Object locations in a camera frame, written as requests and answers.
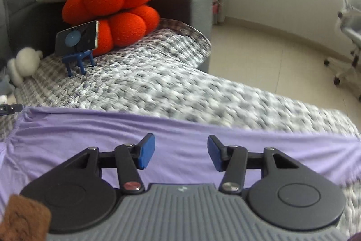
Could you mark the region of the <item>white plush toy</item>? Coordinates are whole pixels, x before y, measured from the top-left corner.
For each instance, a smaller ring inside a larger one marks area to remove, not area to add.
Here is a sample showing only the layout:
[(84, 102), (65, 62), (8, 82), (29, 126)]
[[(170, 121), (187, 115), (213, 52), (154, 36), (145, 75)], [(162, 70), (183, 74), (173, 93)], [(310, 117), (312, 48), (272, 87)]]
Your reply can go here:
[(7, 69), (12, 83), (18, 87), (25, 78), (33, 76), (39, 68), (43, 53), (31, 47), (21, 49), (15, 58), (7, 62)]

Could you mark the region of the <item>lavender purple garment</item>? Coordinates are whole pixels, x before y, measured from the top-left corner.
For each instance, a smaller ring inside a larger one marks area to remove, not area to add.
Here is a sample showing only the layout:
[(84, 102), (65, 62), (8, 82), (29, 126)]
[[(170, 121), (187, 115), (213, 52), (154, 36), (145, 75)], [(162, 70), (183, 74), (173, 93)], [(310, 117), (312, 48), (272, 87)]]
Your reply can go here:
[(25, 108), (1, 141), (1, 207), (30, 181), (88, 147), (102, 152), (155, 136), (155, 152), (141, 171), (149, 183), (214, 183), (222, 175), (207, 153), (207, 138), (250, 152), (274, 147), (339, 185), (360, 179), (360, 139), (327, 133), (243, 130), (180, 120), (70, 108)]

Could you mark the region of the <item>smartphone on stand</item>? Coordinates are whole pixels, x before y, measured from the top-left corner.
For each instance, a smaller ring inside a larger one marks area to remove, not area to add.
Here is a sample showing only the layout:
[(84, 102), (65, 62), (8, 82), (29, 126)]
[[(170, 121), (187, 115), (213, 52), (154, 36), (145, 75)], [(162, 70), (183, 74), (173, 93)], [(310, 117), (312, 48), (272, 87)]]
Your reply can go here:
[(59, 57), (94, 51), (98, 47), (99, 22), (74, 26), (56, 34), (54, 54)]

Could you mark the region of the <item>brown furry patch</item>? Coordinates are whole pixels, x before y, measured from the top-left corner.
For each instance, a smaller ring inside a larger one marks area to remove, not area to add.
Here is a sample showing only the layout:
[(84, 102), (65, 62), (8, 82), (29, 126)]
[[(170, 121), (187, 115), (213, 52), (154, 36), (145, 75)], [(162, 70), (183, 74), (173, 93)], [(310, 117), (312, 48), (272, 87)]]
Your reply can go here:
[(42, 203), (12, 194), (1, 221), (1, 240), (46, 240), (51, 212)]

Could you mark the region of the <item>grey white quilted blanket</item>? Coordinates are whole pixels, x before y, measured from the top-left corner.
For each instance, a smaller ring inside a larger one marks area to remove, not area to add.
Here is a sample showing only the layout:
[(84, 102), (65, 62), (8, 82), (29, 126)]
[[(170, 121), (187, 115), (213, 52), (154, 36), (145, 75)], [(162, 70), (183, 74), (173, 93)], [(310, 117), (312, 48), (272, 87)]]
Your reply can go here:
[(338, 110), (318, 108), (197, 69), (209, 41), (179, 21), (163, 20), (139, 42), (96, 58), (85, 76), (68, 77), (54, 56), (15, 89), (24, 106), (129, 112), (189, 122), (287, 133), (360, 138)]

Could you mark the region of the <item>orange red plush cushion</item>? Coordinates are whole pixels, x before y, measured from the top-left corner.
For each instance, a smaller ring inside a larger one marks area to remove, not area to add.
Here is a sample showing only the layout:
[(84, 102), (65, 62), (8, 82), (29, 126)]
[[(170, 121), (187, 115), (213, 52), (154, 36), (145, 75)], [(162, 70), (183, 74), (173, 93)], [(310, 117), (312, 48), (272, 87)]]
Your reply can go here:
[(62, 9), (65, 23), (77, 26), (99, 22), (100, 56), (114, 47), (127, 47), (153, 32), (160, 22), (158, 12), (148, 6), (151, 0), (67, 0)]

